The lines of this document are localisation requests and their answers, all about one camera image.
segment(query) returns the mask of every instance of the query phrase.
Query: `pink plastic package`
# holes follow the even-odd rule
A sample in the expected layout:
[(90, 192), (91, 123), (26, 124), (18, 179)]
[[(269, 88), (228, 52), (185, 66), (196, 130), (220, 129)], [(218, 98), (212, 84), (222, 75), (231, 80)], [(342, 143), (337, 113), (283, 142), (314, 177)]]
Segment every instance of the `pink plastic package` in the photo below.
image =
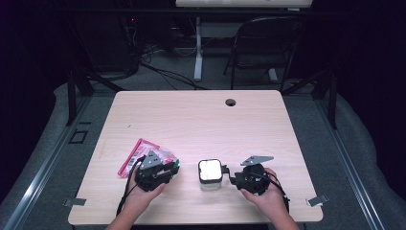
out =
[(128, 155), (127, 159), (122, 164), (122, 167), (117, 172), (117, 174), (120, 177), (127, 178), (137, 159), (143, 157), (144, 155), (147, 155), (151, 150), (153, 150), (155, 154), (157, 154), (161, 158), (164, 165), (170, 162), (177, 161), (177, 158), (170, 151), (161, 149), (160, 146), (140, 138), (132, 152)]

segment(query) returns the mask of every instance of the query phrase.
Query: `table grommet hole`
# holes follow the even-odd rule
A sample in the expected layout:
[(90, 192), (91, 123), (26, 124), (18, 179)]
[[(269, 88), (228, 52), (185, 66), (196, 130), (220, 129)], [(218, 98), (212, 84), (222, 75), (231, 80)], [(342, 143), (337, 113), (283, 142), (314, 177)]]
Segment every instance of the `table grommet hole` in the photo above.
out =
[(234, 106), (234, 105), (236, 105), (236, 100), (234, 100), (234, 99), (227, 99), (227, 100), (226, 100), (226, 104), (227, 104), (228, 106)]

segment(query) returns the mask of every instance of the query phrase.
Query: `white desk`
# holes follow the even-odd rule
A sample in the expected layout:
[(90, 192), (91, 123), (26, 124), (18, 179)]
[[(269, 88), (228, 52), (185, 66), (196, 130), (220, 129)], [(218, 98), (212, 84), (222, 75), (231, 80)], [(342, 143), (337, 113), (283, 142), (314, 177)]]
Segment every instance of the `white desk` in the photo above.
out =
[[(226, 105), (236, 100), (235, 106)], [(219, 159), (234, 176), (252, 154), (278, 174), (296, 221), (319, 221), (320, 207), (301, 149), (278, 91), (139, 91), (117, 94), (78, 192), (73, 225), (108, 224), (116, 214), (126, 179), (117, 171), (139, 138), (171, 150), (180, 170), (135, 224), (265, 223), (269, 219), (223, 177), (217, 191), (200, 190), (197, 164)]]
[[(176, 7), (182, 8), (310, 8), (313, 0), (176, 0)], [(203, 55), (201, 49), (201, 23), (196, 18), (196, 63), (194, 80), (202, 80)]]

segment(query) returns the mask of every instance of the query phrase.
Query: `person's hand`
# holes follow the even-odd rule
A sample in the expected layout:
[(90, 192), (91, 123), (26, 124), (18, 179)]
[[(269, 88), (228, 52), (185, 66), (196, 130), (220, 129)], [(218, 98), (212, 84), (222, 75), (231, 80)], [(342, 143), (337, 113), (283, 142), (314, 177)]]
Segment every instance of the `person's hand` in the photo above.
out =
[[(277, 174), (271, 169), (265, 168), (265, 170), (273, 174), (274, 176), (269, 175), (269, 178), (277, 182)], [(262, 195), (253, 195), (244, 189), (241, 189), (241, 193), (246, 199), (257, 205), (277, 229), (299, 229), (286, 210), (281, 191), (274, 184), (270, 183), (268, 190)]]
[(138, 166), (134, 169), (128, 183), (128, 191), (134, 189), (128, 194), (122, 211), (106, 229), (130, 229), (135, 220), (147, 209), (149, 203), (164, 191), (165, 183), (160, 184), (150, 192), (145, 192), (136, 186), (135, 174), (137, 170)]

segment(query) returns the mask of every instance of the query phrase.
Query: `chair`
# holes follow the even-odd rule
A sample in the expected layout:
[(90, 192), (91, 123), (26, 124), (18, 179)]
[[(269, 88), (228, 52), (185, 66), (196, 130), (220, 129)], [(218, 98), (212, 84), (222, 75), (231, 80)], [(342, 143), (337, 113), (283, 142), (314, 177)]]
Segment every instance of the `chair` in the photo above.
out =
[(232, 62), (231, 89), (234, 89), (237, 69), (283, 68), (281, 91), (289, 71), (296, 44), (305, 23), (301, 18), (287, 16), (257, 17), (245, 22), (237, 35), (223, 75)]

